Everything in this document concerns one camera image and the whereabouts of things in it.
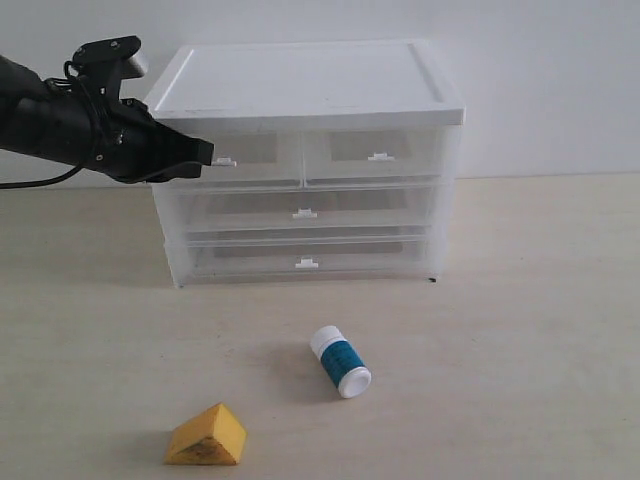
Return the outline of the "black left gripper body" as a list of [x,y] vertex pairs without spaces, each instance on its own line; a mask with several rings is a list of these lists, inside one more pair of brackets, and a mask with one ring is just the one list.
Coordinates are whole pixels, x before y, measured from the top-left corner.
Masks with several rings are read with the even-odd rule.
[[93,100],[101,135],[103,172],[120,183],[164,183],[171,169],[173,131],[134,98]]

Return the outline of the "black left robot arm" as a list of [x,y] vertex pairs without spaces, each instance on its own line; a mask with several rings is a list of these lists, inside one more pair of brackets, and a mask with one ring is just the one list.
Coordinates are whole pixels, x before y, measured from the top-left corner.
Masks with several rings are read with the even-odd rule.
[[196,179],[213,161],[212,143],[156,121],[135,98],[122,99],[72,61],[62,79],[41,79],[1,60],[1,148],[68,166],[54,177],[2,182],[4,190],[59,184],[88,170],[126,184]]

